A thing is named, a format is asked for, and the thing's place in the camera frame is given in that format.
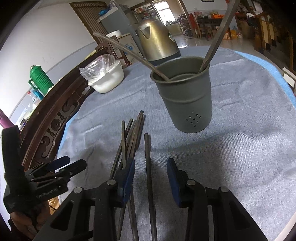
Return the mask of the person's left hand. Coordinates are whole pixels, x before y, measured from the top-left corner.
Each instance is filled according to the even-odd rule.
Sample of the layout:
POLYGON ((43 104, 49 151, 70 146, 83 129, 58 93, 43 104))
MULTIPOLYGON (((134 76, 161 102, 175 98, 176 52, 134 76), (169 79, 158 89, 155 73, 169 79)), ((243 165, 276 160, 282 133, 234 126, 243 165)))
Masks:
MULTIPOLYGON (((44 202, 41 206, 41 211, 37 217, 37 230, 40 230, 44 223, 47 221, 47 219, 50 217, 50 207, 48 205, 48 202, 44 202)), ((10 218, 16 228, 24 234, 29 239, 33 239, 35 235, 37 234, 36 230, 33 229, 32 220, 20 212, 12 212, 10 214, 10 218)))

